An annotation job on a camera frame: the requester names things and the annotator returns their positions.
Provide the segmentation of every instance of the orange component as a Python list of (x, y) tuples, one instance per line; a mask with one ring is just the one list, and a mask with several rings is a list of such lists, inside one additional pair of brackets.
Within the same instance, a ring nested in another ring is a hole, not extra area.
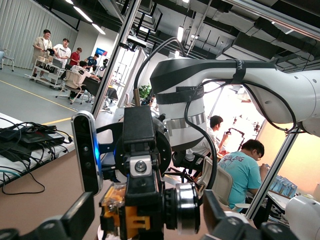
[(138, 234), (138, 229), (150, 229), (150, 216), (137, 216), (136, 206), (126, 206), (125, 223), (127, 238), (130, 239)]
[(114, 226), (120, 226), (120, 218), (118, 208), (125, 204), (126, 185), (112, 185), (108, 192), (104, 195), (101, 207), (104, 208), (104, 218), (113, 218)]

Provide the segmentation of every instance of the screw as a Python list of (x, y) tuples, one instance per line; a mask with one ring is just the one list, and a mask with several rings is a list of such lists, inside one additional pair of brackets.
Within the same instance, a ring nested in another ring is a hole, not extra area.
[(268, 229), (275, 234), (282, 233), (281, 228), (275, 224), (269, 224)]
[(139, 173), (143, 173), (147, 169), (147, 165), (143, 161), (138, 161), (135, 166), (135, 170)]

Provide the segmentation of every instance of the blue t-shirt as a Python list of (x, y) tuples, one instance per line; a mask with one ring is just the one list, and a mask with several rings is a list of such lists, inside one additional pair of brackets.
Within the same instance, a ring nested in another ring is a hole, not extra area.
[(88, 59), (88, 66), (96, 66), (98, 64), (97, 60), (94, 60), (93, 56), (89, 56), (87, 59)]
[(244, 204), (248, 189), (261, 186), (259, 165), (252, 157), (241, 151), (225, 155), (218, 165), (232, 176), (233, 184), (229, 196), (229, 207)]

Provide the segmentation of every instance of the curtain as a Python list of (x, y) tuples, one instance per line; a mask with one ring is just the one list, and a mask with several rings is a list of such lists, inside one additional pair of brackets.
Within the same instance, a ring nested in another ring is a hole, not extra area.
[(33, 42), (50, 30), (52, 46), (70, 40), (73, 49), (78, 31), (33, 0), (0, 0), (0, 46), (9, 49), (14, 66), (32, 69)]

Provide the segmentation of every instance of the ceiling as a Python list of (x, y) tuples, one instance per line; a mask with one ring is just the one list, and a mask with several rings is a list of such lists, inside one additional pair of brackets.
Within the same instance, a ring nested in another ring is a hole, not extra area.
[[(86, 22), (65, 0), (37, 0)], [(118, 32), (127, 0), (73, 0), (95, 23)], [(320, 3), (314, 0), (142, 0), (133, 30), (149, 51), (176, 37), (190, 58), (243, 59), (284, 72), (320, 69)], [(139, 23), (145, 29), (138, 28)], [(161, 51), (174, 53), (175, 43)]]

